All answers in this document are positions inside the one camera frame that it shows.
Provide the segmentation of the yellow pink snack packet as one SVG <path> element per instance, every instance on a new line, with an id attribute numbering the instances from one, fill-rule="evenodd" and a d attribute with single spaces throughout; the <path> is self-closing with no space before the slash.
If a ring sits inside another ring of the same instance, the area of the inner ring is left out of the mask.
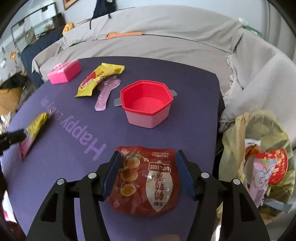
<path id="1" fill-rule="evenodd" d="M 18 144 L 18 153 L 21 160 L 25 159 L 39 131 L 48 120 L 50 114 L 50 112 L 39 114 L 25 129 L 26 138 Z"/>

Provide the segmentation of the red quail egg pouch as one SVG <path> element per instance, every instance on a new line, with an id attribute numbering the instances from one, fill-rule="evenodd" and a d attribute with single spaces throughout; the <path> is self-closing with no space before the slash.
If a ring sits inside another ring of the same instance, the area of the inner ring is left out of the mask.
<path id="1" fill-rule="evenodd" d="M 118 147 L 121 166 L 109 204 L 128 215 L 154 216 L 174 209 L 180 180 L 172 149 Z"/>

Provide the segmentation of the yellow-green trash bag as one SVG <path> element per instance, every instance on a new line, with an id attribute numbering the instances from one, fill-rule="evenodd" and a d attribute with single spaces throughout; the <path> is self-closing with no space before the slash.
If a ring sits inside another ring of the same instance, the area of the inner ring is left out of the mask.
<path id="1" fill-rule="evenodd" d="M 264 204 L 265 199 L 288 204 L 295 188 L 292 146 L 274 114 L 258 110 L 236 118 L 224 132 L 219 179 L 239 179 L 247 188 L 265 224 L 283 211 Z"/>

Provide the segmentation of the pink cartoon candy wrapper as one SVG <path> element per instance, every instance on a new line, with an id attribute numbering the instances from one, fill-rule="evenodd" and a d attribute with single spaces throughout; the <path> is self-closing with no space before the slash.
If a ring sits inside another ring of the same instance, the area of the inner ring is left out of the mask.
<path id="1" fill-rule="evenodd" d="M 260 207 L 268 189 L 269 172 L 267 165 L 254 161 L 253 173 L 248 193 L 256 207 Z"/>

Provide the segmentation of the red patterned cylinder can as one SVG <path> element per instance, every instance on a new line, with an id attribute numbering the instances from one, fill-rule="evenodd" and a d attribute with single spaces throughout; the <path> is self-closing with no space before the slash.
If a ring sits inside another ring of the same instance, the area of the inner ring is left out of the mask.
<path id="1" fill-rule="evenodd" d="M 268 185 L 278 185 L 287 173 L 288 158 L 283 148 L 254 155 L 256 162 L 267 165 L 269 172 Z"/>

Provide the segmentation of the pink plastic box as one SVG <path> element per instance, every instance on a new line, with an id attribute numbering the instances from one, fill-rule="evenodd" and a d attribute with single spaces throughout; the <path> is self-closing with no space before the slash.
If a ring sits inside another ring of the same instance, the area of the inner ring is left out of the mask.
<path id="1" fill-rule="evenodd" d="M 79 60 L 67 61 L 57 64 L 51 72 L 47 74 L 52 85 L 70 82 L 81 72 Z"/>

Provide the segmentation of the pink plastic spoon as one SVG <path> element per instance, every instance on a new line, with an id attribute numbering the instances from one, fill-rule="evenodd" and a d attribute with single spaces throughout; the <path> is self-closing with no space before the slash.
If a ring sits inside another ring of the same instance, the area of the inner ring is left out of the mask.
<path id="1" fill-rule="evenodd" d="M 96 111 L 104 111 L 106 109 L 107 101 L 112 90 L 119 87 L 121 80 L 118 79 L 116 75 L 107 77 L 98 85 L 98 90 L 100 91 L 97 102 L 95 104 Z"/>

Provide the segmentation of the yellow red snack wrapper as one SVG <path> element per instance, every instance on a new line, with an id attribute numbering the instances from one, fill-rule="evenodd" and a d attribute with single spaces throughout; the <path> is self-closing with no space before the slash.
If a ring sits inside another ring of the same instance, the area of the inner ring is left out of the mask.
<path id="1" fill-rule="evenodd" d="M 121 74 L 125 69 L 123 65 L 101 63 L 90 75 L 88 75 L 79 85 L 75 97 L 92 96 L 92 92 L 97 85 L 107 77 Z"/>

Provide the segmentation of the glass display cabinet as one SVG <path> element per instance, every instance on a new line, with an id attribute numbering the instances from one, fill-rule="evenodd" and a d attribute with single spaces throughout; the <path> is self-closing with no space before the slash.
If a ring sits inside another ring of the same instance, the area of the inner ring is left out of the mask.
<path id="1" fill-rule="evenodd" d="M 33 6 L 25 17 L 11 27 L 15 48 L 22 52 L 52 30 L 65 25 L 64 17 L 58 12 L 55 1 L 46 1 Z"/>

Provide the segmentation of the yellow plush toy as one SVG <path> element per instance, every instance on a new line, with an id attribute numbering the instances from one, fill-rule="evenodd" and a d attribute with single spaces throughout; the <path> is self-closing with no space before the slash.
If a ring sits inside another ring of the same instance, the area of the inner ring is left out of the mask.
<path id="1" fill-rule="evenodd" d="M 65 35 L 65 33 L 69 32 L 73 28 L 74 28 L 74 24 L 72 22 L 67 23 L 63 28 L 62 35 Z"/>

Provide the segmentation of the purple table mat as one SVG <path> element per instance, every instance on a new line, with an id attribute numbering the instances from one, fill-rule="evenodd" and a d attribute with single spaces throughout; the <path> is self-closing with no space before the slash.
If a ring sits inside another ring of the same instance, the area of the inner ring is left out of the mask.
<path id="1" fill-rule="evenodd" d="M 125 69 L 107 108 L 96 111 L 98 91 L 89 97 L 76 94 L 82 81 L 102 63 L 123 65 Z M 25 128 L 40 113 L 52 111 L 25 159 L 20 158 L 17 145 L 6 150 L 1 159 L 9 199 L 24 233 L 29 232 L 58 179 L 82 179 L 108 162 L 120 146 L 182 150 L 202 171 L 213 170 L 218 120 L 223 110 L 216 73 L 140 57 L 87 58 L 80 60 L 80 65 L 81 72 L 71 82 L 43 84 L 9 125 L 11 132 Z M 123 88 L 139 80 L 162 82 L 177 93 L 168 117 L 155 128 L 131 125 L 124 110 L 113 104 Z"/>

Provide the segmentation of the grey covered sofa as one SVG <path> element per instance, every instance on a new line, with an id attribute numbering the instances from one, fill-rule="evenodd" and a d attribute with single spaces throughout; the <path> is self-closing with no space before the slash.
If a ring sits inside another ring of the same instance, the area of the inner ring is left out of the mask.
<path id="1" fill-rule="evenodd" d="M 106 40 L 110 32 L 142 36 Z M 59 63 L 90 57 L 130 56 L 173 61 L 217 75 L 226 108 L 220 129 L 255 110 L 272 112 L 295 142 L 295 63 L 228 16 L 189 6 L 123 9 L 67 32 L 32 61 L 47 74 Z"/>

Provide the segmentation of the pink red plastic bowl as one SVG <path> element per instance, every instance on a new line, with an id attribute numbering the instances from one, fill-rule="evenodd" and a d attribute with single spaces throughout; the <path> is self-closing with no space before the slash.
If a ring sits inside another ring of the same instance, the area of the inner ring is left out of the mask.
<path id="1" fill-rule="evenodd" d="M 131 125 L 154 128 L 168 117 L 176 96 L 162 82 L 140 80 L 123 88 L 114 106 L 123 108 Z"/>

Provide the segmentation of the orange cloth on sofa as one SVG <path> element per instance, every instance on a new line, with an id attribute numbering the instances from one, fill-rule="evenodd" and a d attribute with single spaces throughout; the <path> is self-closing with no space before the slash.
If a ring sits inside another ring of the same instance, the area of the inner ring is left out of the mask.
<path id="1" fill-rule="evenodd" d="M 117 33 L 117 32 L 110 32 L 106 35 L 105 39 L 110 40 L 119 37 L 129 37 L 129 36 L 142 36 L 142 32 L 127 32 L 127 33 Z"/>

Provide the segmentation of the red framed picture middle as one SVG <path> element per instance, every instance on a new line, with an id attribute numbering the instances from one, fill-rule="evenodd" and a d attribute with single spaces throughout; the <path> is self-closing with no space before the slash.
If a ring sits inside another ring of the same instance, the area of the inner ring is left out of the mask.
<path id="1" fill-rule="evenodd" d="M 70 6 L 72 6 L 77 1 L 78 0 L 62 0 L 64 9 L 68 9 Z"/>

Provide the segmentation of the dark blue backpack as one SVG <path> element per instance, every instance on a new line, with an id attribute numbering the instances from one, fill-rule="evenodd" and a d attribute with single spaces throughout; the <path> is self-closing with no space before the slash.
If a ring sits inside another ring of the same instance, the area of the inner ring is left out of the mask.
<path id="1" fill-rule="evenodd" d="M 91 29 L 91 22 L 101 16 L 107 15 L 111 18 L 111 13 L 116 11 L 116 0 L 97 0 L 96 6 L 93 12 L 93 16 L 90 19 L 89 27 Z"/>

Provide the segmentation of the green tissue box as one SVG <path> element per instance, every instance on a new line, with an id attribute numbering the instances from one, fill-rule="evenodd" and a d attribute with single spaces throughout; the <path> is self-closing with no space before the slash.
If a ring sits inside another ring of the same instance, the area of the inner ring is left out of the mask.
<path id="1" fill-rule="evenodd" d="M 260 31 L 254 29 L 250 26 L 244 26 L 244 28 L 250 32 L 253 32 L 254 34 L 258 35 L 259 37 L 263 38 L 263 34 Z"/>

